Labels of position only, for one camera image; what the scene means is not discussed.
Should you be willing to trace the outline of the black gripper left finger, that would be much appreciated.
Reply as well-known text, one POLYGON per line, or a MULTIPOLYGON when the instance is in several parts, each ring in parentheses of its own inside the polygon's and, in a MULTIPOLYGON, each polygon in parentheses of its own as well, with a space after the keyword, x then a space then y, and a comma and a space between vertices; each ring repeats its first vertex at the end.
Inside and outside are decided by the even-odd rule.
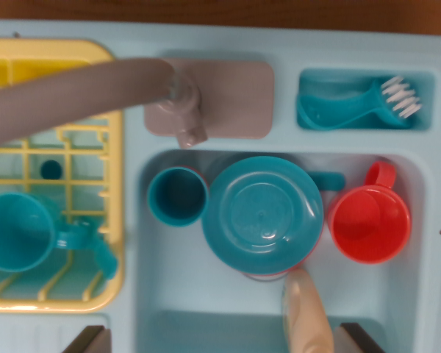
POLYGON ((111 353, 111 330, 104 326, 86 326, 62 351, 63 353, 111 353))

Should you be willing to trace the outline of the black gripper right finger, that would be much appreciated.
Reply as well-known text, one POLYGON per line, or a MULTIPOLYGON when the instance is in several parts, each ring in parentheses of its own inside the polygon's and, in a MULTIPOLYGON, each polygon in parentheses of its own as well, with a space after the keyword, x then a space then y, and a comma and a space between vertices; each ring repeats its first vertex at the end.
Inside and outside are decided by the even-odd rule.
POLYGON ((336 353, 381 353, 381 347, 358 323, 342 323, 334 329, 336 353))

